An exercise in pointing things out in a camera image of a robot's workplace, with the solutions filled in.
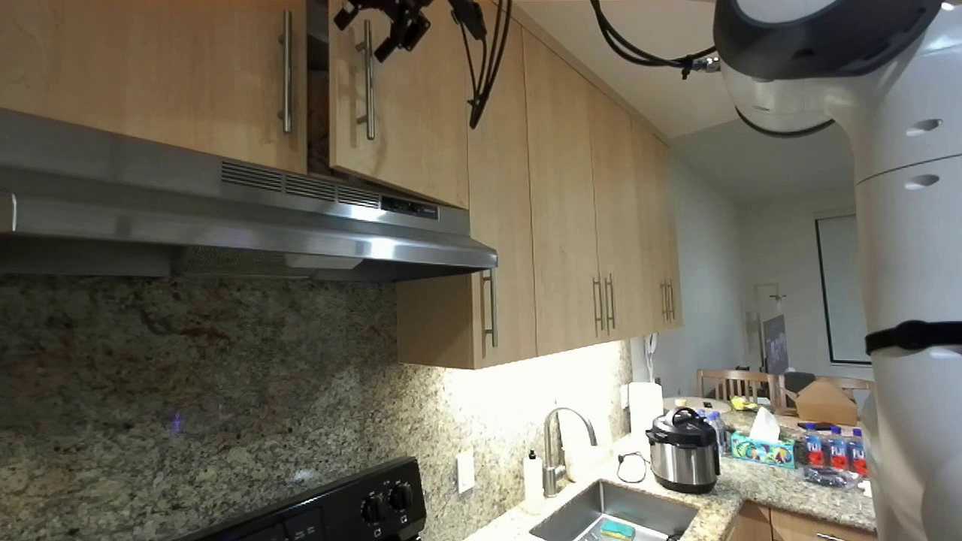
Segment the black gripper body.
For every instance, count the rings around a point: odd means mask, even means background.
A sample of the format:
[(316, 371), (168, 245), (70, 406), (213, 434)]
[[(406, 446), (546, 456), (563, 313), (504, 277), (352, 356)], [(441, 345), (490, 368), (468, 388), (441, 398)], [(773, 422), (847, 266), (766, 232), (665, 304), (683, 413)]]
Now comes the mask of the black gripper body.
[(389, 18), (389, 38), (377, 45), (377, 51), (411, 51), (429, 32), (429, 18), (423, 15), (429, 3), (432, 0), (345, 0), (335, 15), (335, 24), (345, 32), (367, 8), (382, 13)]

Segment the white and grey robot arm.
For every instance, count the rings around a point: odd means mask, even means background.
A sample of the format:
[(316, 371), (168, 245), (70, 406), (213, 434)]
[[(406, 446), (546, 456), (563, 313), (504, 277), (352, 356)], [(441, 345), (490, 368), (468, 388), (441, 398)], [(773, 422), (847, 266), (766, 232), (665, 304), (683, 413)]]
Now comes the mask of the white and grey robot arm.
[(949, 0), (717, 0), (717, 67), (758, 134), (854, 153), (882, 533), (962, 541), (962, 13)]

